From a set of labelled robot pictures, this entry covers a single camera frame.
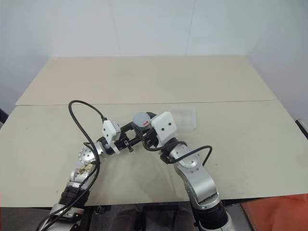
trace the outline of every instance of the white wall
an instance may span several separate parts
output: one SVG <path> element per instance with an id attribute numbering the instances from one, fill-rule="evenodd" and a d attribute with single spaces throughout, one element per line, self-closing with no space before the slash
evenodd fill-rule
<path id="1" fill-rule="evenodd" d="M 293 119 L 308 119 L 308 1 L 279 0 L 248 57 Z"/>
<path id="2" fill-rule="evenodd" d="M 304 4 L 304 0 L 296 1 L 297 5 Z M 261 75 L 278 97 L 288 98 L 289 95 L 276 90 L 280 83 L 277 75 L 271 82 L 269 63 L 262 62 L 266 37 L 271 35 L 267 21 L 270 19 L 270 25 L 279 24 L 275 18 L 283 13 L 276 9 L 277 2 L 1 0 L 0 107 L 8 113 L 12 111 L 16 100 L 51 55 L 245 55 L 252 50 L 250 60 Z M 279 35 L 283 24 L 277 26 L 273 35 Z M 280 43 L 284 48 L 286 42 Z M 297 48 L 288 49 L 295 55 Z M 292 108 L 286 100 L 282 102 L 287 103 L 289 111 L 301 107 Z"/>

